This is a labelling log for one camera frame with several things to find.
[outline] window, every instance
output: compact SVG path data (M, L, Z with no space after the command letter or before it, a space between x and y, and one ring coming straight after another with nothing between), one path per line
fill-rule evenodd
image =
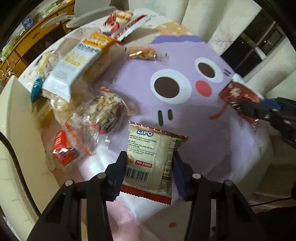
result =
M267 58L284 37L280 27L262 9L221 57L244 77Z

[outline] lipo logo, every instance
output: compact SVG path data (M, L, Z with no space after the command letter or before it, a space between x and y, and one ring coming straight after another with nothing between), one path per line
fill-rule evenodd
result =
M137 134L140 134L140 135L147 135L149 137L153 136L153 132L151 131L144 131L144 130L141 130L141 129L138 129L137 130Z

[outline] screw head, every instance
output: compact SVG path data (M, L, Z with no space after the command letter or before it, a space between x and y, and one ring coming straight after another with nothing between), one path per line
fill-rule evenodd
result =
M201 174L199 174L199 173L193 173L193 174L192 174L192 177L193 177L194 179L200 179L202 176L201 176Z
M284 120L284 122L288 125L291 125L291 121L289 121L289 120Z
M106 174L105 174L104 172L100 172L100 173L97 175L97 177L98 177L99 179L103 179L103 178L106 177Z
M231 180L225 180L225 184L230 187L230 186L233 185L233 181L231 181Z
M71 186L73 184L73 181L72 180L67 180L67 181L65 181L65 185L66 186Z

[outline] iso 22000 label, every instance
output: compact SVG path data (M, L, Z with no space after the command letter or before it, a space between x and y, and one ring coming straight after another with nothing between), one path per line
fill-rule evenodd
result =
M149 168L152 167L152 164L151 163L144 162L144 161L139 161L139 160L136 160L136 164L137 165L140 165L140 166L144 166L144 167L149 167Z

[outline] barcode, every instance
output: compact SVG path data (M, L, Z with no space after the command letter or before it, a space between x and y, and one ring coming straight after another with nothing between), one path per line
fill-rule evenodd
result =
M95 48L95 47L92 47L90 45L87 45L87 44L84 44L84 43L79 43L76 45L77 48L79 48L80 50L84 50L88 53L92 53L92 54L98 54L101 52L101 49L99 48Z
M148 178L148 173L127 167L126 168L126 177L133 179L135 181L138 181L138 182L145 183Z

